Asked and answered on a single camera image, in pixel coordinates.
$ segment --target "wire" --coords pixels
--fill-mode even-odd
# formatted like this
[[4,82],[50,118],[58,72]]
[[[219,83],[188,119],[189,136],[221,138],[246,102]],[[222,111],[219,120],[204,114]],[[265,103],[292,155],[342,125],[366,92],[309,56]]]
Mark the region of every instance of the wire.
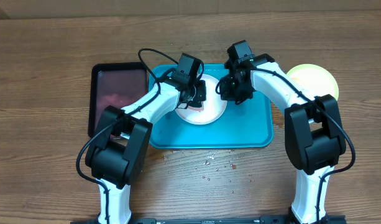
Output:
[[201,80],[201,77],[203,76],[204,74],[204,62],[202,60],[200,60],[200,64],[201,64],[201,68],[203,69],[200,73],[200,75],[197,77],[197,81],[200,81]]
[[154,80],[156,80],[156,83],[157,83],[157,86],[158,86],[158,90],[157,92],[155,93],[155,95],[153,97],[151,97],[148,101],[146,101],[143,105],[140,105],[138,106],[138,108],[136,108],[135,110],[131,111],[130,113],[128,113],[129,116],[139,112],[141,109],[143,109],[145,106],[147,106],[149,103],[153,102],[160,94],[161,92],[161,86],[160,86],[160,82],[158,81],[158,78],[154,75],[153,71],[146,65],[146,63],[143,61],[142,59],[142,56],[140,56],[140,53],[142,51],[151,51],[151,52],[155,52],[155,53],[158,53],[160,55],[163,55],[164,57],[170,59],[171,61],[175,62],[176,64],[178,64],[178,62],[171,58],[170,56],[166,55],[165,53],[161,52],[161,51],[158,51],[158,50],[155,50],[155,49],[140,49],[138,51],[138,57],[139,57],[139,60],[140,62],[142,63],[142,65],[146,68],[147,71],[149,71],[150,75],[154,78]]
[[157,83],[157,82],[164,82],[165,78],[173,71],[175,71],[176,69],[174,67],[172,68],[169,68],[167,71],[165,71],[160,77],[157,78],[157,80],[154,81],[154,83]]
[[323,116],[325,116],[327,119],[329,119],[330,122],[332,122],[335,125],[335,127],[338,128],[339,132],[341,132],[341,134],[344,136],[345,140],[347,141],[347,143],[349,145],[349,148],[351,149],[352,159],[351,159],[351,162],[347,166],[345,166],[345,167],[343,167],[341,169],[338,169],[338,170],[330,171],[330,172],[324,174],[322,177],[320,177],[319,189],[318,189],[318,194],[317,194],[317,203],[316,203],[316,218],[317,218],[316,222],[317,222],[317,224],[319,224],[320,223],[320,220],[319,220],[319,211],[320,211],[320,208],[319,208],[319,206],[320,206],[320,198],[321,198],[321,191],[322,191],[322,188],[323,188],[323,182],[325,181],[325,178],[327,176],[329,176],[331,174],[337,174],[337,173],[340,173],[340,172],[347,171],[348,169],[350,169],[354,165],[354,163],[356,161],[356,151],[354,149],[353,143],[352,143],[350,137],[346,134],[345,130],[342,127],[340,127],[340,125],[337,122],[335,122],[335,120],[332,117],[330,117],[330,115],[328,115],[325,110],[323,110],[314,101],[310,100],[304,94],[302,94],[301,91],[296,89],[296,87],[294,85],[292,85],[292,83],[290,81],[288,81],[286,78],[284,78],[282,75],[279,75],[277,72],[273,72],[273,71],[262,69],[262,68],[256,68],[256,67],[254,67],[253,70],[254,71],[260,71],[260,72],[266,72],[266,73],[275,75],[275,76],[279,77],[281,80],[283,80],[289,87],[291,87],[291,89],[294,90],[294,92],[296,94],[298,94],[298,96],[302,97],[304,100],[306,100],[307,102],[309,102],[313,106],[315,106],[317,108],[317,110],[319,110],[320,113]]
[[106,194],[106,222],[107,224],[109,224],[109,189],[108,187],[106,186],[106,184],[104,184],[102,181],[98,181],[96,179],[93,179],[91,177],[88,177],[87,175],[85,175],[84,173],[82,173],[81,169],[80,169],[80,161],[81,161],[81,157],[83,156],[86,148],[88,148],[88,146],[90,146],[90,144],[99,136],[101,135],[102,133],[104,133],[107,129],[111,128],[111,126],[114,126],[116,125],[118,122],[121,122],[122,120],[124,119],[124,117],[122,118],[119,118],[117,119],[115,122],[109,124],[108,126],[106,126],[102,131],[98,132],[97,134],[95,134],[90,140],[88,140],[87,143],[85,143],[85,145],[82,147],[81,151],[78,153],[78,156],[77,156],[77,160],[76,160],[76,170],[77,170],[77,173],[78,175],[80,175],[80,177],[84,178],[85,180],[88,180],[92,183],[95,183],[95,184],[99,184],[100,186],[102,186],[102,188],[104,189],[104,193]]
[[222,78],[218,81],[218,83],[216,84],[216,87],[215,87],[215,93],[218,95],[221,94],[221,92],[218,91],[218,88],[221,86],[221,80],[222,80]]

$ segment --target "teal tray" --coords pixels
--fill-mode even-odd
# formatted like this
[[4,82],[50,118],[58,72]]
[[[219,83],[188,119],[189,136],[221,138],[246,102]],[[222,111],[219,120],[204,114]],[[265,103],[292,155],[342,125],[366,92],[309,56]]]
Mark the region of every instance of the teal tray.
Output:
[[[171,67],[159,65],[153,72],[159,77]],[[218,80],[229,73],[223,64],[205,64],[204,68],[205,74]],[[149,91],[153,83],[149,76]],[[228,102],[222,116],[210,124],[190,124],[171,111],[154,124],[150,143],[159,149],[227,149],[265,147],[272,139],[270,100],[255,92],[253,99],[240,105]]]

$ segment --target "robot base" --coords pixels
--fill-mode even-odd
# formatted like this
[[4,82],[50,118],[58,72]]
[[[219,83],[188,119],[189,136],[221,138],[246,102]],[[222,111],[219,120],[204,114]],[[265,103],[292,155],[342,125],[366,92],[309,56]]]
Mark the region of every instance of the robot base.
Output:
[[[222,219],[181,219],[181,220],[156,220],[154,218],[131,219],[129,224],[302,224],[298,223],[291,208],[289,215],[262,215],[257,218],[222,218]],[[321,224],[346,224],[344,215],[326,215],[320,221]],[[71,224],[99,224],[98,219],[86,222],[73,222]]]

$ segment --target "black joint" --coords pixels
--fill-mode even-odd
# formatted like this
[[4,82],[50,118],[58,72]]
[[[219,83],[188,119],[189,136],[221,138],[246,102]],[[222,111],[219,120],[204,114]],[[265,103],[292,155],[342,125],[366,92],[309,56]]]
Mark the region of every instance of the black joint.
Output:
[[[331,95],[285,109],[285,150],[295,168],[304,170],[308,175],[320,168],[338,164],[339,156],[344,154],[346,148],[341,132],[316,111],[314,104],[342,127],[338,103]],[[320,123],[321,128],[311,130],[310,119]]]

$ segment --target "yellow plate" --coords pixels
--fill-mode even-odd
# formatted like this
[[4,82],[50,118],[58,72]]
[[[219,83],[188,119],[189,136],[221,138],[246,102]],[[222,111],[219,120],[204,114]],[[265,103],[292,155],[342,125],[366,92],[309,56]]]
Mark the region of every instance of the yellow plate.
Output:
[[311,93],[318,96],[331,94],[338,100],[337,81],[327,70],[320,66],[312,64],[298,65],[293,67],[287,75],[299,85],[310,90]]

